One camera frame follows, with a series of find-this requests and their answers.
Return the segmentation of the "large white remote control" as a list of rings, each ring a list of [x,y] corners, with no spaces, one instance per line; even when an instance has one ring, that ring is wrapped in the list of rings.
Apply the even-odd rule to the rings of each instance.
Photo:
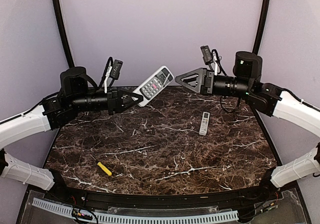
[[[147,78],[133,93],[139,94],[143,100],[138,103],[139,107],[145,107],[153,100],[164,88],[174,79],[172,72],[166,67],[161,66],[149,78]]]

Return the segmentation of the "yellow handled screwdriver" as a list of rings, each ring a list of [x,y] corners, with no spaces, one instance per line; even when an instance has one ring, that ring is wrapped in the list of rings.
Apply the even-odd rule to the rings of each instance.
[[[112,176],[112,172],[99,160],[97,160],[93,155],[91,157],[96,162],[97,166],[100,167],[101,170],[103,170],[108,176]]]

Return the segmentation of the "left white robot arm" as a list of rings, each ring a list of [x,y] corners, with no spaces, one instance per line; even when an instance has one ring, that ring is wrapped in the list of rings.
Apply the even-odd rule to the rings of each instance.
[[[61,89],[41,100],[29,111],[0,123],[0,176],[41,188],[67,202],[70,190],[57,171],[35,167],[18,160],[5,147],[33,134],[55,130],[74,120],[78,113],[106,110],[122,113],[143,101],[143,96],[112,87],[99,91],[84,67],[73,67],[60,74]]]

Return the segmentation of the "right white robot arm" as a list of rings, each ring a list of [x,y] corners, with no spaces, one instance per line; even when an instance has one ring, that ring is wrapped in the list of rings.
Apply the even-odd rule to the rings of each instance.
[[[218,75],[199,68],[175,78],[176,83],[201,95],[219,95],[242,99],[253,109],[270,117],[287,120],[319,136],[320,110],[299,99],[290,90],[262,83],[263,59],[251,52],[235,54],[234,76]],[[282,166],[267,170],[256,188],[255,197],[266,201],[288,183],[320,171],[320,148],[316,146],[303,156]]]

